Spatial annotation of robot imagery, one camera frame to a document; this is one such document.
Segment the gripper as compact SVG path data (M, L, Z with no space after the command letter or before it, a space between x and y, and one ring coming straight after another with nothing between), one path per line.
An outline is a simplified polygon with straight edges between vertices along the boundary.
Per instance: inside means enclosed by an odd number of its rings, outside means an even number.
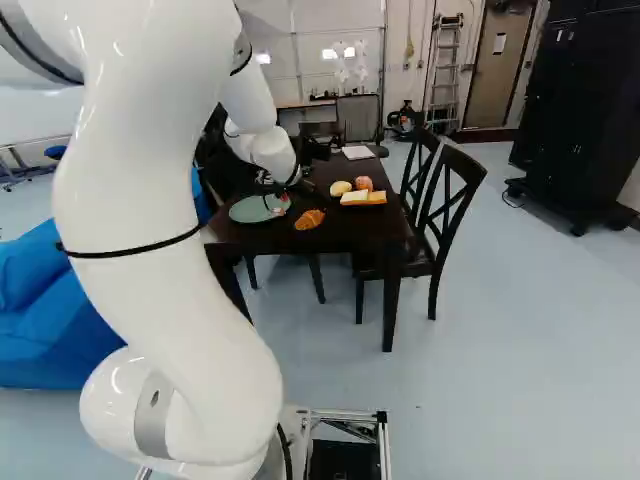
M271 172L259 167L251 188L253 195L262 196L263 206L271 217L284 216L291 202L288 189L295 183L295 172L284 181L274 179Z

